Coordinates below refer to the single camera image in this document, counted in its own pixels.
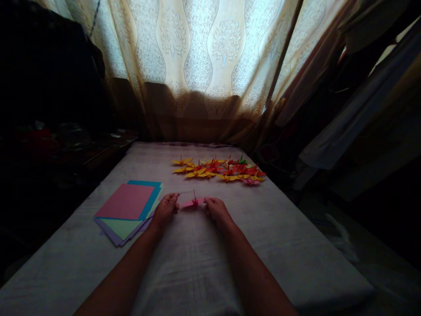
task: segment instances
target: mattress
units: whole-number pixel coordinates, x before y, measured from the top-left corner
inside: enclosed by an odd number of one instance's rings
[[[173,174],[171,160],[247,155],[238,148],[134,143],[72,216],[0,290],[1,315],[71,315],[112,270],[136,235],[116,248],[93,215],[122,183],[161,181],[179,201],[222,199],[235,223],[301,313],[355,305],[373,287],[268,177],[258,186]],[[223,239],[203,209],[181,211],[167,228],[140,286],[132,314],[243,314]]]

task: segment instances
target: green paper crane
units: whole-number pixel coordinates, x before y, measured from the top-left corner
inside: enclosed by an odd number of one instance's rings
[[[243,155],[241,155],[240,159],[237,161],[239,165],[247,165],[247,160],[243,159]]]

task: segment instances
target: yellow paper crane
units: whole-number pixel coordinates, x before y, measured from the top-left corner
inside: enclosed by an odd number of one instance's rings
[[[191,173],[186,174],[184,177],[187,177],[187,178],[199,177],[202,173],[205,172],[205,170],[206,169],[203,168],[203,169],[200,169],[200,170],[197,170],[197,171],[193,171]]]
[[[176,165],[184,166],[188,161],[190,161],[190,158],[182,159],[180,154],[180,160],[171,160],[171,162],[175,163]]]
[[[182,167],[180,169],[176,169],[173,172],[181,172],[181,173],[189,173],[193,170],[192,167]]]
[[[187,167],[191,167],[191,168],[196,167],[196,165],[193,162],[193,159],[194,159],[194,157],[192,159],[190,159],[188,162],[186,162]]]
[[[213,172],[204,172],[199,175],[199,177],[207,177],[208,179],[212,178],[213,176],[217,176],[217,174]]]
[[[225,175],[217,175],[217,176],[220,177],[225,182],[230,182],[230,181],[234,181],[238,179],[238,176],[225,176]]]
[[[238,178],[238,180],[241,179],[247,179],[250,175],[246,175],[246,174],[239,174],[238,176],[236,176]]]
[[[259,174],[259,171],[257,170],[256,173],[254,174],[254,176],[251,176],[250,179],[254,180],[254,181],[259,181],[262,182],[264,181],[264,178],[259,178],[257,175]]]

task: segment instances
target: pink origami paper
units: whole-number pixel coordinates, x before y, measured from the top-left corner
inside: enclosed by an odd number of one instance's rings
[[[189,207],[189,206],[194,206],[195,208],[199,206],[200,203],[204,203],[205,202],[205,198],[202,197],[200,199],[196,198],[196,193],[194,192],[193,189],[193,194],[194,194],[194,199],[187,201],[186,203],[181,204],[181,207]]]
[[[154,187],[122,184],[94,217],[138,220]]]
[[[251,179],[241,179],[243,182],[247,183],[248,185],[252,186],[252,185],[258,185],[260,182],[256,181],[256,180],[251,180]]]

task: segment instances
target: curtain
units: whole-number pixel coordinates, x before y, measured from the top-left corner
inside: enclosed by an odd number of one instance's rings
[[[117,110],[141,122],[150,140],[233,144],[273,122],[282,93],[345,0],[304,0],[275,79],[297,0],[37,2],[92,32]],[[122,80],[129,89],[121,98]]]

